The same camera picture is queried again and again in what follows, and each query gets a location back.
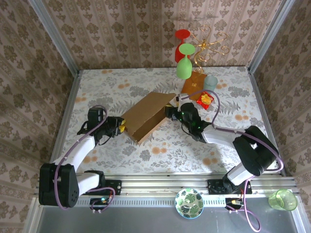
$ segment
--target wall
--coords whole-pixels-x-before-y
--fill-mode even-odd
[[[0,232],[21,232],[73,77],[26,0],[0,0]]]
[[[297,0],[255,72],[285,161],[311,220],[311,1]]]
[[[43,0],[79,69],[172,67],[175,30],[202,38],[201,25],[229,35],[226,56],[208,66],[251,61],[280,0]]]

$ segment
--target purple cable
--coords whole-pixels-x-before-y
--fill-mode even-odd
[[[102,191],[102,190],[107,190],[107,189],[109,189],[109,190],[112,191],[113,196],[112,196],[110,202],[101,210],[101,212],[104,212],[104,211],[107,209],[107,207],[112,203],[113,199],[115,198],[116,191],[115,191],[113,188],[111,188],[111,187],[95,188],[95,189],[91,189],[91,190],[88,191],[88,192],[96,192],[96,191]],[[96,201],[94,201],[94,202],[92,203],[92,205],[91,205],[91,210],[93,210],[93,207],[94,207],[94,203],[95,203],[95,202],[96,202]]]
[[[217,95],[215,92],[213,92],[213,91],[211,91],[211,90],[196,91],[196,92],[192,93],[191,95],[188,95],[188,96],[186,96],[186,97],[181,98],[181,100],[187,99],[187,98],[189,98],[190,96],[196,95],[196,94],[198,94],[198,93],[202,93],[203,91],[211,92],[212,94],[214,94],[214,95],[216,96],[217,101],[218,101],[218,108],[217,108],[216,114],[215,114],[215,116],[214,116],[214,118],[213,118],[213,120],[212,120],[212,122],[211,122],[211,124],[212,124],[212,126],[213,126],[214,129],[219,130],[219,131],[229,132],[229,133],[238,133],[238,134],[245,135],[245,136],[247,136],[247,137],[253,139],[254,141],[256,141],[256,142],[262,144],[264,147],[266,147],[266,148],[276,157],[276,160],[277,160],[278,163],[279,163],[279,168],[277,168],[277,169],[270,169],[270,170],[266,170],[266,171],[278,172],[278,171],[281,171],[281,170],[284,168],[284,163],[283,163],[283,161],[281,160],[281,158],[280,158],[280,156],[278,155],[278,153],[277,153],[272,147],[270,147],[268,144],[266,144],[265,142],[261,141],[261,140],[258,139],[258,138],[255,138],[254,136],[252,136],[252,135],[250,135],[250,134],[248,134],[248,133],[244,133],[244,132],[237,131],[237,130],[223,129],[223,128],[220,128],[220,127],[216,127],[216,126],[214,125],[214,121],[215,121],[215,119],[216,119],[216,117],[217,117],[217,115],[218,115],[218,113],[219,113],[219,110],[220,110],[220,99],[219,99],[218,95]],[[247,220],[249,226],[251,227],[251,229],[252,229],[254,232],[260,232],[260,231],[261,231],[261,225],[260,225],[260,222],[259,222],[258,217],[257,217],[253,212],[247,210],[247,208],[246,208],[246,188],[247,188],[248,182],[249,182],[250,179],[252,179],[252,178],[254,178],[254,176],[252,176],[251,178],[249,178],[249,179],[247,179],[247,180],[245,181],[244,196],[243,196],[244,209],[243,209],[243,210],[238,210],[238,211],[245,211],[246,220]],[[228,207],[229,209],[235,210],[235,209],[232,208],[231,206],[228,206],[228,205],[227,205],[227,207]],[[258,229],[257,229],[257,230],[253,227],[252,223],[250,222],[249,217],[248,217],[248,214],[251,214],[251,215],[254,216],[255,219],[257,220],[257,222],[258,222]]]
[[[94,132],[96,129],[98,129],[107,119],[108,113],[107,110],[104,106],[102,105],[95,105],[94,107],[102,107],[104,109],[105,112],[105,116],[104,119],[92,130],[90,130],[89,132],[87,132],[85,135],[83,135],[79,140],[77,140],[72,147],[67,151],[67,153],[64,155],[64,157],[61,159],[61,161],[59,162],[59,164],[56,167],[55,170],[55,174],[54,174],[54,192],[55,192],[55,199],[56,199],[56,203],[59,206],[59,208],[61,208],[62,210],[67,210],[67,207],[64,207],[61,203],[60,203],[60,199],[58,196],[58,187],[57,187],[57,179],[58,179],[58,171],[60,166],[63,164],[63,162],[67,159],[68,155],[70,155],[70,153],[73,151],[73,149],[82,141],[84,140],[87,136],[89,136],[92,132]]]

